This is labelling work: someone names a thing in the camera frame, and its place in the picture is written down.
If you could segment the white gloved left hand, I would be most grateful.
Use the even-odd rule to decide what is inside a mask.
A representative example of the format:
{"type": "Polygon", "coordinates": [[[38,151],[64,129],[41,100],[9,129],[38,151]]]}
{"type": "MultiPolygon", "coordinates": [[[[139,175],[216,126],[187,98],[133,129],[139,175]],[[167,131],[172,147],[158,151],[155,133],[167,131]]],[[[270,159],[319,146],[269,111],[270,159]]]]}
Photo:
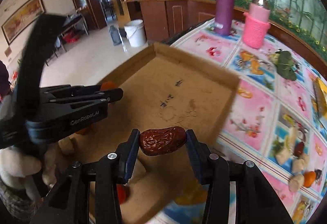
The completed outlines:
{"type": "Polygon", "coordinates": [[[32,175],[41,172],[41,181],[52,188],[57,182],[55,175],[57,146],[50,145],[42,160],[26,155],[15,147],[1,150],[1,180],[15,191],[24,191],[33,201],[41,198],[32,175]]]}

